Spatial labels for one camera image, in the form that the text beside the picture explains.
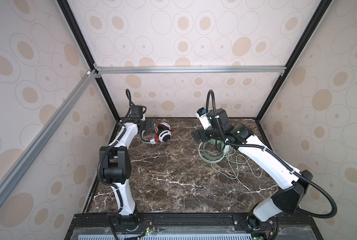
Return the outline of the white black headphones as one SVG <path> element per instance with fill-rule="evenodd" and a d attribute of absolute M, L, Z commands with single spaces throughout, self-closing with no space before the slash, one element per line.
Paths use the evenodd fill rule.
<path fill-rule="evenodd" d="M 174 132 L 174 130 L 171 128 L 171 126 L 166 123 L 159 123 L 159 124 L 155 124 L 155 136 L 153 139 L 150 139 L 148 141 L 146 141 L 144 139 L 144 133 L 145 131 L 142 131 L 140 133 L 140 138 L 141 140 L 146 143 L 146 144 L 157 144 L 157 143 L 166 143 L 171 139 L 172 133 Z"/>

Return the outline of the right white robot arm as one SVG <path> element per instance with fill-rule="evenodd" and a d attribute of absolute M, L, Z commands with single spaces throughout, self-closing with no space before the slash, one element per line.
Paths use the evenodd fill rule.
<path fill-rule="evenodd" d="M 278 190 L 251 210 L 251 222 L 265 222 L 279 214 L 297 211 L 319 219 L 330 219 L 337 214 L 334 199 L 312 181 L 313 175 L 309 171 L 300 171 L 285 162 L 245 125 L 234 126 L 225 110 L 206 111 L 200 108 L 196 117 L 202 125 L 201 129 L 192 132 L 198 144 L 215 140 L 224 143 L 226 148 L 233 147 L 253 160 L 277 183 Z M 315 188 L 329 201 L 329 213 L 315 214 L 299 207 L 309 187 Z"/>

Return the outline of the mint green headphones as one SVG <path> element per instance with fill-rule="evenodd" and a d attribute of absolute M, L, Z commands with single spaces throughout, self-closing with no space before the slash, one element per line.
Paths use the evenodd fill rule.
<path fill-rule="evenodd" d="M 219 163 L 228 156 L 229 151 L 230 146 L 217 140 L 210 140 L 206 143 L 201 142 L 198 146 L 199 157 L 209 164 Z"/>

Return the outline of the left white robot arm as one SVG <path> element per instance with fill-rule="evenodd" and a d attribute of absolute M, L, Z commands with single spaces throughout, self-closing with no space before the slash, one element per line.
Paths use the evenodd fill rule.
<path fill-rule="evenodd" d="M 120 123 L 114 140 L 99 150 L 97 177 L 100 183 L 111 187 L 117 203 L 117 214 L 131 216 L 136 209 L 129 186 L 131 160 L 128 153 L 133 139 L 144 130 L 154 130 L 154 122 L 141 120 L 133 123 Z"/>

